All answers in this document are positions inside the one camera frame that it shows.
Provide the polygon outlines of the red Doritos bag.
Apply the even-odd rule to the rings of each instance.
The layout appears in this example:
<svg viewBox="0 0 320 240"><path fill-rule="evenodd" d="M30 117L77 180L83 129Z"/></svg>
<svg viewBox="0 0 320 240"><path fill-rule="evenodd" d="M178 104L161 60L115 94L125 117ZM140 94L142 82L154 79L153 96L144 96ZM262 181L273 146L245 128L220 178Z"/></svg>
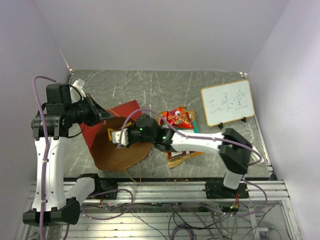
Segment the red Doritos bag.
<svg viewBox="0 0 320 240"><path fill-rule="evenodd" d="M194 154L199 154L197 151L171 151L166 153L166 159L172 161L175 159L183 158L186 156L192 156Z"/></svg>

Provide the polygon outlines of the orange red chips bag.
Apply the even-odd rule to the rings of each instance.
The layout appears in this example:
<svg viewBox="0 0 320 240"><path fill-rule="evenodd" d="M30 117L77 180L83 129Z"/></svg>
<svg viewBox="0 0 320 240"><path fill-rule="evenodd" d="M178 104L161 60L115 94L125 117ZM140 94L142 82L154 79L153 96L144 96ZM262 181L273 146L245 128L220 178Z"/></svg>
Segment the orange red chips bag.
<svg viewBox="0 0 320 240"><path fill-rule="evenodd" d="M168 120L168 113L169 111L159 112L159 116L157 117L157 120L160 126L166 125L166 121Z"/></svg>

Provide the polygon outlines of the red paper bag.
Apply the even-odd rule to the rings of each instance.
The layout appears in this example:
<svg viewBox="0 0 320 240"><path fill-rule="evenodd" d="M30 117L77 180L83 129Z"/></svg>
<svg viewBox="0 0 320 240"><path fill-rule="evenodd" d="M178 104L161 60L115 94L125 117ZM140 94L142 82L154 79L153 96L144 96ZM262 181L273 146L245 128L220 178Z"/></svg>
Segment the red paper bag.
<svg viewBox="0 0 320 240"><path fill-rule="evenodd" d="M129 148L117 148L111 132L119 130L126 118L140 106L136 100L126 102L108 111L114 115L95 126L80 124L82 135L95 166L102 171L122 172L142 161L152 149L151 143L135 143Z"/></svg>

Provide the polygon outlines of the teal white snack bag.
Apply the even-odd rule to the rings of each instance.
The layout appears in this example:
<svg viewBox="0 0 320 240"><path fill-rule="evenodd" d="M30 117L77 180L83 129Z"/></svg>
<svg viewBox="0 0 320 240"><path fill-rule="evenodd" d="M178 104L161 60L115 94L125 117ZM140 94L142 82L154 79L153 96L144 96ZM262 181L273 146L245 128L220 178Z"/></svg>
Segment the teal white snack bag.
<svg viewBox="0 0 320 240"><path fill-rule="evenodd" d="M177 128L178 130L185 131L188 133L199 133L199 128L197 126L196 121L192 121L193 128Z"/></svg>

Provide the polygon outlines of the tan gold snack bag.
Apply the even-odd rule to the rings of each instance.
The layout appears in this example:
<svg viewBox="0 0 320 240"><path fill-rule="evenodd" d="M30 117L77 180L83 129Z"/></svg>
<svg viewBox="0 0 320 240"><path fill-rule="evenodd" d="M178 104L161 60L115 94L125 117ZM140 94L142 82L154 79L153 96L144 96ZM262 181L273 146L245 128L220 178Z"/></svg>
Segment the tan gold snack bag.
<svg viewBox="0 0 320 240"><path fill-rule="evenodd" d="M195 111L194 110L187 110L187 111L190 114L192 114L192 121L196 121ZM181 158L174 159L174 160L167 160L167 158L166 158L166 160L167 160L167 164L168 164L169 168L175 168L175 167L181 165L182 163L184 163L187 159L194 158L194 157L200 156L202 154L203 154L203 152L199 152L198 154L181 157Z"/></svg>

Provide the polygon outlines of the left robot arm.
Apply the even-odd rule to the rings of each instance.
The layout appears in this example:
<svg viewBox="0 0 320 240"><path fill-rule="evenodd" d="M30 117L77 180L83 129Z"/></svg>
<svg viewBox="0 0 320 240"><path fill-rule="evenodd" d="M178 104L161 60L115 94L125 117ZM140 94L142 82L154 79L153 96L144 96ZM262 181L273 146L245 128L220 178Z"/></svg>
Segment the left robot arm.
<svg viewBox="0 0 320 240"><path fill-rule="evenodd" d="M71 139L69 130L74 124L93 127L112 115L77 84L50 84L46 97L31 122L37 180L32 207L23 214L22 221L37 227L75 225L84 200L98 198L102 186L98 174L85 173L65 191L63 160Z"/></svg>

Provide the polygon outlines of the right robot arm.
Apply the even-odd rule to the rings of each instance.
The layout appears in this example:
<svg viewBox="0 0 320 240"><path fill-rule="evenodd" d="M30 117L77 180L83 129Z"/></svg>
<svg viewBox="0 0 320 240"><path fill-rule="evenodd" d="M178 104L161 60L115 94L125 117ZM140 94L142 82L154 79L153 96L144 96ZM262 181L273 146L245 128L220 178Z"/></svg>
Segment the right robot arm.
<svg viewBox="0 0 320 240"><path fill-rule="evenodd" d="M252 144L232 128L218 133L196 133L160 126L154 118L143 114L126 127L121 136L122 144L130 147L136 143L151 143L161 152L203 152L219 154L226 171L220 186L226 198L237 192L243 176L248 172Z"/></svg>

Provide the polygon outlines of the colourful red yellow snack bag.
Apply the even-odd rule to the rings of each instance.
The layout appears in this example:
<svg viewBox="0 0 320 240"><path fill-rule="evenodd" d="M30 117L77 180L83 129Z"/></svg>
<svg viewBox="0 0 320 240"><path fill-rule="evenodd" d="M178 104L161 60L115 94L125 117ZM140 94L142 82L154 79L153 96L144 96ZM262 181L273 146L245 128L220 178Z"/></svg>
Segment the colourful red yellow snack bag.
<svg viewBox="0 0 320 240"><path fill-rule="evenodd" d="M192 114L188 112L186 106L179 106L170 111L163 111L160 115L175 128L179 129L194 129Z"/></svg>

